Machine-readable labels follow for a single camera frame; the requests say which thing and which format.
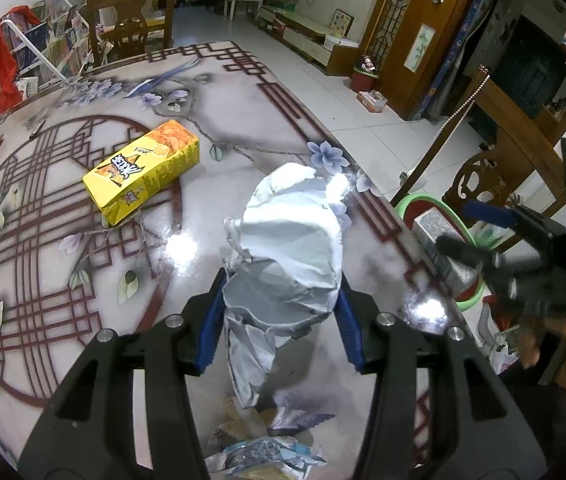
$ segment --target blue bird print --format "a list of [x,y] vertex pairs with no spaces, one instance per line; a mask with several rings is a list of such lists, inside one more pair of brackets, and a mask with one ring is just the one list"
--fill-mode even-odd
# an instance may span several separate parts
[[198,61],[199,61],[199,59],[196,58],[192,61],[188,61],[186,63],[183,63],[182,65],[179,65],[176,68],[172,68],[171,70],[168,70],[166,73],[164,73],[164,74],[162,74],[158,77],[155,77],[153,79],[146,79],[145,81],[143,81],[139,85],[132,88],[130,90],[129,94],[127,94],[125,96],[125,99],[130,98],[130,97],[136,97],[136,96],[143,95],[143,94],[150,92],[155,86],[159,85],[160,83],[162,83],[166,79],[169,79],[170,77],[172,77],[172,76],[174,76],[174,75],[176,75],[180,72],[184,72],[185,70],[192,68],[193,66],[196,66],[198,64]]

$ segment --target white box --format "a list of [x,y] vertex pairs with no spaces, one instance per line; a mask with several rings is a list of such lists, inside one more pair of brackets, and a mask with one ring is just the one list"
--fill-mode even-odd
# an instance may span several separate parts
[[438,272],[441,273],[454,297],[459,296],[474,283],[478,276],[476,270],[459,264],[436,250],[436,239],[440,235],[451,235],[463,240],[463,237],[437,208],[433,207],[416,217],[412,231]]

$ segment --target bookshelf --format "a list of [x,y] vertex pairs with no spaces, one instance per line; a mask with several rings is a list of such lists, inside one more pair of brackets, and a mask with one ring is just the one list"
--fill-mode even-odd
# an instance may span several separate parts
[[[43,0],[31,7],[41,23],[31,26],[7,14],[3,37],[18,64],[16,86],[31,97],[58,80],[79,75],[90,62],[89,25],[69,0]],[[20,82],[28,84],[19,86]]]

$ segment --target red trash can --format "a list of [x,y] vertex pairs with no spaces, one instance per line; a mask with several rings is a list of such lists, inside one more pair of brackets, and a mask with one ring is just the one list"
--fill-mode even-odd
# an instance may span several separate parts
[[374,82],[378,79],[377,75],[372,75],[367,72],[363,72],[357,68],[354,69],[352,74],[352,82],[349,88],[354,92],[369,92],[374,86]]

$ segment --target crumpled white paper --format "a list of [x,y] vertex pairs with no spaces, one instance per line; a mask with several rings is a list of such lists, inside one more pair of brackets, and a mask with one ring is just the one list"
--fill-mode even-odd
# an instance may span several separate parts
[[227,355],[241,405],[255,406],[276,350],[334,309],[342,239],[325,181],[288,163],[258,184],[242,219],[225,219],[233,248],[223,287]]

